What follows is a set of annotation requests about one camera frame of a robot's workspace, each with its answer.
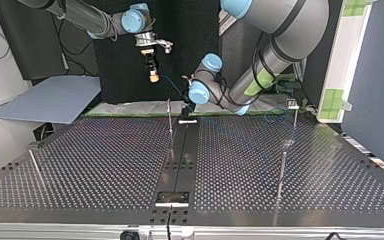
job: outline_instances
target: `metal bracket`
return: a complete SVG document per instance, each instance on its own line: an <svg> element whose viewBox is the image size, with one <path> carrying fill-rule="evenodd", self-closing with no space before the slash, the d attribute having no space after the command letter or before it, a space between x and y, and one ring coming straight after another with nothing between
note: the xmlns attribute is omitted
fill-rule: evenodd
<svg viewBox="0 0 384 240"><path fill-rule="evenodd" d="M189 193L188 192L159 192L156 207L189 207Z"/></svg>
<svg viewBox="0 0 384 240"><path fill-rule="evenodd" d="M347 112L351 112L352 111L352 104L345 101L345 100L342 100L342 110L345 110Z"/></svg>

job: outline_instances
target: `black perforated table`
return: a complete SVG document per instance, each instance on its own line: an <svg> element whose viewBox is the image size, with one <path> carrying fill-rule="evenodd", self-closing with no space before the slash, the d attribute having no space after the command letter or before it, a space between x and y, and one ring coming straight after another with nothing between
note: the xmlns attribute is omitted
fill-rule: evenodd
<svg viewBox="0 0 384 240"><path fill-rule="evenodd" d="M83 119L3 166L0 223L384 228L384 171L328 126L292 121L201 117L170 134L166 118ZM189 206L156 207L160 192Z"/></svg>

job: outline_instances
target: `black backdrop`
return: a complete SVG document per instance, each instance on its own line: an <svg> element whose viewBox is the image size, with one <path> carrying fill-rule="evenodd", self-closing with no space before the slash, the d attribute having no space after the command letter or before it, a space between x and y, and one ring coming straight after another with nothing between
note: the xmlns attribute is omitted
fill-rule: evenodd
<svg viewBox="0 0 384 240"><path fill-rule="evenodd" d="M191 74L208 52L219 51L219 0L87 0L107 13L125 11L131 4L148 3L154 30L162 39L174 43L166 55L158 51L160 73L170 77L181 90L182 74ZM117 104L137 101L180 99L173 86L164 78L157 84L149 82L144 58L135 47L133 35L122 36L117 42L95 40L95 53L105 102Z"/></svg>

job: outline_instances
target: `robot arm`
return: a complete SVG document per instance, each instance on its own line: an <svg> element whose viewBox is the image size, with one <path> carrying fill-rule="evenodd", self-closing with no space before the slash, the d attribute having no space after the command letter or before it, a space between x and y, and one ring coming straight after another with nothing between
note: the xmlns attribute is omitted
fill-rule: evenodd
<svg viewBox="0 0 384 240"><path fill-rule="evenodd" d="M158 62L156 59L156 46L165 49L166 54L171 52L171 42L156 39L153 31L155 19L152 19L146 3L134 4L126 12L112 16L83 2L82 0L18 0L24 5L47 10L79 26L94 39L114 38L118 35L134 34L136 46L146 59L146 68L150 74L151 82L159 81Z"/></svg>
<svg viewBox="0 0 384 240"><path fill-rule="evenodd" d="M235 18L271 34L271 42L259 53L255 74L253 67L249 68L232 89L214 81L222 60L208 54L195 71L189 98L196 104L211 102L244 115L253 97L316 48L326 30L329 4L327 0L221 0L221 4Z"/></svg>

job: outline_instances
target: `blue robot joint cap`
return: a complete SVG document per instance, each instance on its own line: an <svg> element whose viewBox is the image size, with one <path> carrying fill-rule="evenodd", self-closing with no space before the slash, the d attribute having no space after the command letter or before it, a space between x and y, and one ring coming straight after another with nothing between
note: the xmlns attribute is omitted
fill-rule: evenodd
<svg viewBox="0 0 384 240"><path fill-rule="evenodd" d="M202 59L202 64L213 72L220 72L223 67L223 61L214 53L207 54L204 59Z"/></svg>

